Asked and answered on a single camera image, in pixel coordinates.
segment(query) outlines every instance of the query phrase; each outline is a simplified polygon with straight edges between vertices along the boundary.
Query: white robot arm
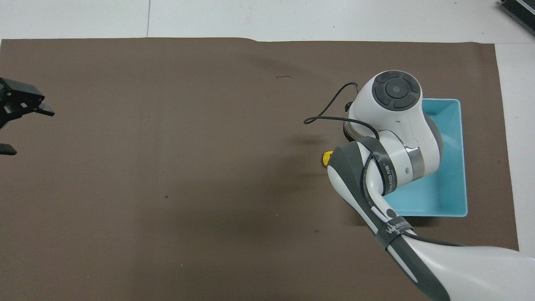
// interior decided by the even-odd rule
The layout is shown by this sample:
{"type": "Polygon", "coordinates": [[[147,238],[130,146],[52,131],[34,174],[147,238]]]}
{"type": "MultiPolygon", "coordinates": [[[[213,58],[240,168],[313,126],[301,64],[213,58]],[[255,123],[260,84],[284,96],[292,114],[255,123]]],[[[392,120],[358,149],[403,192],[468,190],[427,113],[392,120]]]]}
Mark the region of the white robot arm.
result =
{"type": "Polygon", "coordinates": [[[424,294],[433,300],[535,298],[535,259],[499,247],[420,238],[383,198],[435,172],[441,159],[440,133],[422,111],[422,88],[413,76],[396,70],[374,76],[348,117],[360,121],[345,121],[344,131],[355,141],[332,153],[329,179],[424,294]]]}

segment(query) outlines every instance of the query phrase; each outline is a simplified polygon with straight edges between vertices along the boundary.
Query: circular button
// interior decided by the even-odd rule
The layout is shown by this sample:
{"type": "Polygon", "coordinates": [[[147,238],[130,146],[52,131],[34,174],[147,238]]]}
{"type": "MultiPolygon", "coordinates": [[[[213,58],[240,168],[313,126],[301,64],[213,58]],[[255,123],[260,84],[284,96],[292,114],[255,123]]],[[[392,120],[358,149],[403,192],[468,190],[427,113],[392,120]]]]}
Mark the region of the circular button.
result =
{"type": "Polygon", "coordinates": [[[390,209],[390,208],[386,210],[386,215],[388,215],[390,217],[396,217],[397,216],[396,212],[394,210],[390,209]]]}
{"type": "Polygon", "coordinates": [[[405,95],[409,93],[410,86],[406,81],[396,78],[389,81],[386,84],[385,89],[388,96],[399,99],[405,97],[405,95]]]}

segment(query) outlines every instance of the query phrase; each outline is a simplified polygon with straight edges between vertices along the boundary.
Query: white floor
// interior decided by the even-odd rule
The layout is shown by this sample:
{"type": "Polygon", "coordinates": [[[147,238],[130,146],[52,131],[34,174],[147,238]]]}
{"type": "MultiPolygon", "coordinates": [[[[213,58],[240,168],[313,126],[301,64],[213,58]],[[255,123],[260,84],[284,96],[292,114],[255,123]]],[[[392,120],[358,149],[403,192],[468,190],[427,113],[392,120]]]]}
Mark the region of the white floor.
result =
{"type": "Polygon", "coordinates": [[[535,37],[482,0],[1,0],[0,39],[247,37],[495,43],[520,251],[535,257],[535,37]]]}

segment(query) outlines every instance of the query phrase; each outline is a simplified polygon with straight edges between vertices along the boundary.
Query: light blue tray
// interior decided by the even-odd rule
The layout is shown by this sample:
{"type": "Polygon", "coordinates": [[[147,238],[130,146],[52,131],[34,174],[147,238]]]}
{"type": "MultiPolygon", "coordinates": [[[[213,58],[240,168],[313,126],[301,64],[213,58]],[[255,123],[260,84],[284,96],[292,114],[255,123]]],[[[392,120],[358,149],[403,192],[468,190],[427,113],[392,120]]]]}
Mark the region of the light blue tray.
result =
{"type": "Polygon", "coordinates": [[[403,216],[466,216],[461,104],[457,99],[424,99],[424,112],[437,125],[444,150],[439,169],[385,196],[403,216]]]}

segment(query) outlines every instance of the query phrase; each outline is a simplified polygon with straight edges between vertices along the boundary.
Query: brown mat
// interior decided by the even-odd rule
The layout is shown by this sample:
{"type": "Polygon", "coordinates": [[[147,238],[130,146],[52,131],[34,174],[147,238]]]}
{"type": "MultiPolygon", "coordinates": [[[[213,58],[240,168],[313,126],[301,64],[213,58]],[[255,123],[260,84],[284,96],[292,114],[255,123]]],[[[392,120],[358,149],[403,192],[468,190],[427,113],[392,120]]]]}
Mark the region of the brown mat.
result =
{"type": "Polygon", "coordinates": [[[341,122],[302,124],[388,69],[462,105],[468,216],[417,232],[518,250],[492,44],[4,40],[56,116],[0,131],[0,299],[425,300],[319,163],[341,122]]]}

